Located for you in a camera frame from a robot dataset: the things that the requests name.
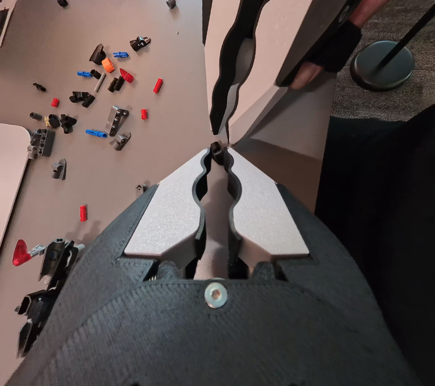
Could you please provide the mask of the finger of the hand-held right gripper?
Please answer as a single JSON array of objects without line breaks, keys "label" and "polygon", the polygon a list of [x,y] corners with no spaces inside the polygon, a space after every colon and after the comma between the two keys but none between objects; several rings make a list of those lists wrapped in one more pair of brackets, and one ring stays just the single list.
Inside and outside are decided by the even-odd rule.
[{"label": "finger of the hand-held right gripper", "polygon": [[205,41],[205,69],[213,135],[218,135],[225,117],[228,93],[236,76],[238,52],[253,29],[263,2],[212,0]]},{"label": "finger of the hand-held right gripper", "polygon": [[269,0],[253,31],[253,54],[247,74],[237,87],[236,104],[227,121],[232,147],[252,131],[286,94],[278,74],[313,0]]}]

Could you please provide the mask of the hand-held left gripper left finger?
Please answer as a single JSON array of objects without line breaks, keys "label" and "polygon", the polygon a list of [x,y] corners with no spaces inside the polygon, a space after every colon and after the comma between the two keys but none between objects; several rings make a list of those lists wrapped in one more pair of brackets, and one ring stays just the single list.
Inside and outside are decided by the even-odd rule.
[{"label": "hand-held left gripper left finger", "polygon": [[210,148],[201,150],[159,182],[124,254],[126,256],[202,256]]}]

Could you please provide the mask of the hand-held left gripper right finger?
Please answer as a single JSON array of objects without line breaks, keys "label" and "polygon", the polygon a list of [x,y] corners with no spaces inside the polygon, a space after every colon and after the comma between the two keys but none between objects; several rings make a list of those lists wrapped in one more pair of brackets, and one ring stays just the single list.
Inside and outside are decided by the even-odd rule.
[{"label": "hand-held left gripper right finger", "polygon": [[277,183],[232,148],[226,150],[231,260],[276,261],[309,256]]}]

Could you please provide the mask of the pile of lego pieces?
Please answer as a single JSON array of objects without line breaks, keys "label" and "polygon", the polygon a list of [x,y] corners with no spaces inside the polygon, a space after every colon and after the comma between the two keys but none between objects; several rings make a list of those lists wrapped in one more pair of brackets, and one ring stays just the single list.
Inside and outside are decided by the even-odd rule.
[{"label": "pile of lego pieces", "polygon": [[[176,6],[176,0],[167,0],[167,5],[170,9],[173,9]],[[147,46],[150,43],[151,39],[149,37],[141,37],[138,36],[136,39],[130,41],[130,46],[134,51],[139,51],[141,48]],[[86,77],[93,77],[98,79],[98,83],[94,89],[94,92],[98,92],[101,88],[101,85],[106,77],[107,73],[112,73],[115,68],[110,60],[110,58],[107,57],[106,53],[104,52],[103,44],[98,44],[93,51],[92,55],[90,56],[89,61],[95,63],[96,65],[103,66],[105,69],[104,73],[99,73],[97,70],[92,70],[90,73],[79,73],[78,75],[83,75]],[[128,57],[128,53],[126,52],[114,52],[113,56],[116,58],[124,58]],[[110,92],[118,91],[121,89],[124,82],[131,83],[134,81],[134,77],[131,74],[128,74],[127,71],[120,68],[120,77],[114,78],[108,88]],[[156,87],[154,88],[154,92],[158,93],[158,90],[161,87],[161,84],[163,81],[159,78],[156,83]],[[82,106],[84,108],[88,108],[95,100],[94,95],[88,93],[88,92],[77,92],[73,91],[72,96],[70,97],[70,101],[73,103],[79,103],[82,102]],[[100,138],[108,138],[108,137],[115,137],[115,142],[113,144],[113,148],[117,151],[120,151],[123,149],[125,143],[128,142],[128,140],[131,138],[131,134],[128,133],[127,135],[117,135],[117,132],[120,128],[121,120],[128,117],[129,111],[112,106],[111,112],[108,116],[108,120],[106,123],[105,131],[96,131],[91,129],[86,129],[86,134],[90,134],[92,136],[100,137]],[[141,111],[141,118],[147,119],[147,111],[142,110]],[[48,121],[48,128],[43,129],[36,129],[34,133],[31,134],[30,137],[30,145],[27,148],[28,151],[28,159],[35,159],[36,156],[50,156],[52,147],[53,147],[53,140],[55,137],[55,131],[54,129],[62,127],[64,133],[69,133],[70,129],[77,123],[77,119],[71,116],[61,115],[59,118],[56,115],[49,115],[48,117],[45,117],[45,120]],[[64,179],[64,172],[66,169],[67,163],[66,162],[59,162],[58,164],[53,165],[53,178],[55,179]],[[87,208],[85,205],[80,206],[80,221],[86,221],[87,220]]]}]

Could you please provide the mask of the black red lego subassembly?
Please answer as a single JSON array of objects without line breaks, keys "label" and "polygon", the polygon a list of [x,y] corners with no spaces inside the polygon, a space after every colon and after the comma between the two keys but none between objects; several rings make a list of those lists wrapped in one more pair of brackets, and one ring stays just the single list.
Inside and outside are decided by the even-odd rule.
[{"label": "black red lego subassembly", "polygon": [[48,278],[46,289],[25,295],[14,309],[17,315],[27,318],[19,331],[17,358],[25,357],[40,335],[68,275],[84,248],[84,244],[75,245],[74,241],[63,238],[53,240],[47,246],[37,245],[31,250],[28,250],[24,240],[17,242],[13,265],[18,267],[34,257],[43,256],[38,280]]}]

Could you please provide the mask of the black floor stand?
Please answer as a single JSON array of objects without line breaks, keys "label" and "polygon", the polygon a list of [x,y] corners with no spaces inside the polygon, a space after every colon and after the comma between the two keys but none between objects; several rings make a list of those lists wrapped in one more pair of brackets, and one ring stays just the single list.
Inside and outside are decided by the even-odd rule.
[{"label": "black floor stand", "polygon": [[400,41],[377,41],[359,51],[350,62],[353,81],[374,92],[393,90],[404,84],[415,69],[415,59],[407,44],[434,15],[432,5]]}]

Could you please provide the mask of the person's black clothing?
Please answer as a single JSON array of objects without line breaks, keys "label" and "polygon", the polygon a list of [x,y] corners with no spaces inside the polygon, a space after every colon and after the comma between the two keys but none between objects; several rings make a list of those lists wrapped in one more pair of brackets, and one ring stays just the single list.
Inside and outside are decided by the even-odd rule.
[{"label": "person's black clothing", "polygon": [[315,215],[351,254],[425,385],[435,369],[435,111],[331,117]]}]

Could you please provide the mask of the white metal book stand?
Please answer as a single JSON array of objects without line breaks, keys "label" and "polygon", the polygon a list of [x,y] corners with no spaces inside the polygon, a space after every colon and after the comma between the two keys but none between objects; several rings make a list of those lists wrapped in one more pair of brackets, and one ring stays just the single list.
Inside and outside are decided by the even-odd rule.
[{"label": "white metal book stand", "polygon": [[7,231],[27,166],[30,133],[21,126],[0,124],[0,242]]}]

